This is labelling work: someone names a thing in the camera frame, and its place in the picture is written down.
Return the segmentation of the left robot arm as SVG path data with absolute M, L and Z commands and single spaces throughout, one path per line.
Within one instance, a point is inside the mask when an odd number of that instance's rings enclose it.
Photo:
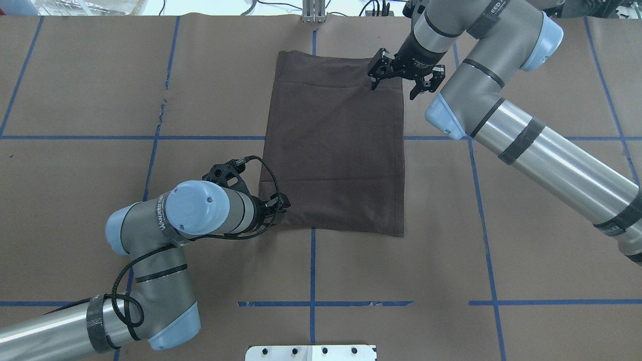
M 240 174 L 255 159 L 216 164 L 200 180 L 112 213 L 106 240 L 131 260 L 110 292 L 3 327 L 2 360 L 75 360 L 138 340 L 154 350 L 188 342 L 201 323 L 184 246 L 205 238 L 254 238 L 290 206 L 280 189 L 266 200 L 251 195 Z

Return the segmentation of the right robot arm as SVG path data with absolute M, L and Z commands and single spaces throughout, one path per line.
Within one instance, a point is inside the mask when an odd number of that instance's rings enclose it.
M 380 48 L 367 66 L 371 88 L 414 82 L 409 97 L 435 98 L 426 121 L 447 137 L 479 142 L 575 210 L 640 265 L 640 186 L 511 102 L 509 81 L 540 68 L 563 29 L 526 1 L 409 1 L 409 34 L 395 54 Z

